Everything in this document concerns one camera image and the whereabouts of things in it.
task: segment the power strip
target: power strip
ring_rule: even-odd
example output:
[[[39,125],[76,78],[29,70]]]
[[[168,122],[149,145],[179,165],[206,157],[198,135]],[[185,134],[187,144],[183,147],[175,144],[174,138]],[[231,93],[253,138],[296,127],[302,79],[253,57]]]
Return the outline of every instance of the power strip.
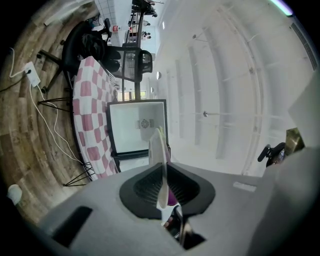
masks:
[[[38,84],[40,84],[40,78],[37,74],[36,68],[32,61],[28,62],[24,66],[24,72],[26,73],[26,76],[28,77],[30,84],[32,87],[36,87]]]

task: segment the ceiling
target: ceiling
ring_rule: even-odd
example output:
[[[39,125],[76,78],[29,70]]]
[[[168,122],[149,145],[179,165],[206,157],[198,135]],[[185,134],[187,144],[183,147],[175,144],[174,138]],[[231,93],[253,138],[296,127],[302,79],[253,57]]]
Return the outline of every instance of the ceiling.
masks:
[[[293,23],[269,0],[166,0],[148,86],[167,100],[174,162],[263,174],[258,155],[296,127],[288,108],[314,72]]]

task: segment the pink checkered tablecloth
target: pink checkered tablecloth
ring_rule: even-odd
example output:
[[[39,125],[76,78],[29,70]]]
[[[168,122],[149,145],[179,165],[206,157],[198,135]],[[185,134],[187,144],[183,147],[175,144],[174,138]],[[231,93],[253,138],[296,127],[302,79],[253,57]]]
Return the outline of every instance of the pink checkered tablecloth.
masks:
[[[95,172],[93,180],[117,173],[106,116],[114,90],[108,74],[92,56],[81,61],[73,88],[74,128],[83,160]]]

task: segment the ceiling light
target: ceiling light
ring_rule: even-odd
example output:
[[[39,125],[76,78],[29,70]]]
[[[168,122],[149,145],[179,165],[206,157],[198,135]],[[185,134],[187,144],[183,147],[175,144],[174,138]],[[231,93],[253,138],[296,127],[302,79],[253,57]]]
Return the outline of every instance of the ceiling light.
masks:
[[[160,78],[161,78],[161,73],[158,71],[158,72],[156,73],[156,79],[159,80]]]
[[[270,0],[272,3],[274,3],[283,13],[287,16],[292,16],[294,12],[290,9],[290,7],[283,2],[282,0]]]

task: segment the wooden floor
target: wooden floor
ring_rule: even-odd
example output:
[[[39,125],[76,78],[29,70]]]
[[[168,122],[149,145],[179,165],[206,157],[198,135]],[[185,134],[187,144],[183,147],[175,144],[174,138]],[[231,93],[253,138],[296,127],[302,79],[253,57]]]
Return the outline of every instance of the wooden floor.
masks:
[[[38,59],[38,51],[43,49],[60,58],[63,49],[60,41],[65,40],[80,21],[98,13],[93,2],[83,5],[62,20],[45,26],[44,20],[61,6],[61,2],[57,0],[43,6],[31,18],[14,46],[13,73],[22,70],[26,63],[33,62],[41,80],[40,87],[49,84],[58,66],[45,57]],[[9,78],[12,58],[12,54],[7,56],[4,69],[0,73],[0,90],[22,77],[20,74]],[[25,77],[17,85],[0,93],[0,171],[7,186],[18,184],[21,187],[22,199],[17,208],[25,219],[36,224],[50,209],[82,188],[63,187],[62,184],[77,176],[83,169],[55,145],[44,121],[32,104],[29,86],[29,80]],[[45,98],[67,97],[68,93],[64,92],[66,87],[67,82],[64,76],[60,75]],[[42,100],[37,88],[32,88],[32,97],[35,102]],[[57,103],[58,107],[62,108],[66,107],[64,104]],[[54,131],[56,110],[42,105],[39,109]],[[68,112],[59,111],[56,130],[69,142],[76,154]],[[67,144],[54,132],[53,134],[60,147],[71,155]]]

